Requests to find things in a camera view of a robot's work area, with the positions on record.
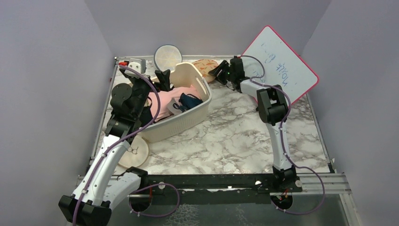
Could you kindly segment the cream plastic laundry basket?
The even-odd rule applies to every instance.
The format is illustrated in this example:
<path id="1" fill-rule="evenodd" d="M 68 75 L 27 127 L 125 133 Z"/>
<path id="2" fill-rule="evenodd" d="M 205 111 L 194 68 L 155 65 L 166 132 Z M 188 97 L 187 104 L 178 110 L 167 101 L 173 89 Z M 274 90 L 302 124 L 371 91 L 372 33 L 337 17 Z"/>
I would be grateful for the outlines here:
<path id="1" fill-rule="evenodd" d="M 208 116 L 212 100 L 211 89 L 199 70 L 190 62 L 178 63 L 170 74 L 170 81 L 176 87 L 193 86 L 203 103 L 177 116 L 169 117 L 150 125 L 140 133 L 144 140 L 155 143 L 170 138 L 203 122 Z"/>

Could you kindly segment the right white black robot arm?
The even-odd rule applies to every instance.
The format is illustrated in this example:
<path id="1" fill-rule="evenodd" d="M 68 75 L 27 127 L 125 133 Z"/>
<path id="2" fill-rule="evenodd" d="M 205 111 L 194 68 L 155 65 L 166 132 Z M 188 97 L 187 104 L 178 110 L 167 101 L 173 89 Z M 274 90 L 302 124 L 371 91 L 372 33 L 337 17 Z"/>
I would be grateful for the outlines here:
<path id="1" fill-rule="evenodd" d="M 230 61 L 222 61 L 215 69 L 208 72 L 219 83 L 232 84 L 233 90 L 248 94 L 257 101 L 258 113 L 261 121 L 265 123 L 273 151 L 273 178 L 272 187 L 279 192 L 293 188 L 299 179 L 296 167 L 290 158 L 287 138 L 287 117 L 291 111 L 291 102 L 280 85 L 261 83 L 263 74 L 247 77 L 241 57 L 235 56 Z"/>

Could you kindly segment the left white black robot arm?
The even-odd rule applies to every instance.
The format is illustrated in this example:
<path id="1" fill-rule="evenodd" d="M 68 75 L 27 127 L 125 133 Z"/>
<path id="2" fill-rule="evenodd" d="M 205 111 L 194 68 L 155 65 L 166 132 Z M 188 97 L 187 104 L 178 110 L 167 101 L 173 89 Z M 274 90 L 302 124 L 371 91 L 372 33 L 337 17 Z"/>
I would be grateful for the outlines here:
<path id="1" fill-rule="evenodd" d="M 104 143 L 94 158 L 81 183 L 71 195 L 63 195 L 59 201 L 66 220 L 74 226 L 105 226 L 112 211 L 131 193 L 143 193 L 148 187 L 147 172 L 132 167 L 120 176 L 118 182 L 109 186 L 109 181 L 123 154 L 129 149 L 138 133 L 153 124 L 153 118 L 142 125 L 140 116 L 150 92 L 152 101 L 160 102 L 158 92 L 151 79 L 131 69 L 134 75 L 126 75 L 132 82 L 114 87 L 111 93 L 112 116 L 108 121 Z"/>

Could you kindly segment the floral orange laundry bag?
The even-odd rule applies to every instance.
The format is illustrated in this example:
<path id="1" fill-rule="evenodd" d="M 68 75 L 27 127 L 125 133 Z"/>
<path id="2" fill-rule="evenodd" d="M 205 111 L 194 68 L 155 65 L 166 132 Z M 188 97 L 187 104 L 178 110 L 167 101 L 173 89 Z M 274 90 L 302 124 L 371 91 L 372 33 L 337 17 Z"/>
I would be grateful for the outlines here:
<path id="1" fill-rule="evenodd" d="M 207 83 L 211 83 L 215 80 L 215 77 L 209 74 L 211 70 L 218 67 L 218 63 L 215 60 L 200 59 L 192 62 L 192 64 L 198 69 Z"/>

